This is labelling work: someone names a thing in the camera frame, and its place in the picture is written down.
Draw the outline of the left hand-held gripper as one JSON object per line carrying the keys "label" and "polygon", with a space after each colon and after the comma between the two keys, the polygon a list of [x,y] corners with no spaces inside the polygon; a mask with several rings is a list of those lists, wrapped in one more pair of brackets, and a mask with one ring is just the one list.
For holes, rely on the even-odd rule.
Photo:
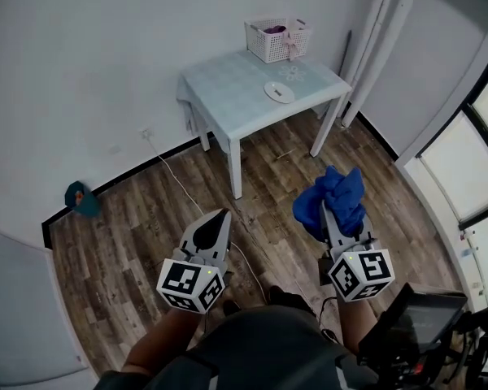
{"label": "left hand-held gripper", "polygon": [[172,308],[205,314],[228,287],[232,214],[220,209],[191,223],[181,247],[163,261],[156,291]]}

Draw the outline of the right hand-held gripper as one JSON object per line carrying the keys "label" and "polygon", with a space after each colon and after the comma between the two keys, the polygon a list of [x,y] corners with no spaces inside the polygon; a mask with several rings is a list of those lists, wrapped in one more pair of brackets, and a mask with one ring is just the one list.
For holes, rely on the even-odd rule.
{"label": "right hand-held gripper", "polygon": [[332,284],[344,301],[376,297],[394,281],[388,249],[382,249],[365,215],[355,233],[355,242],[343,245],[337,220],[324,201],[320,204],[320,225],[329,251],[319,259],[320,284]]}

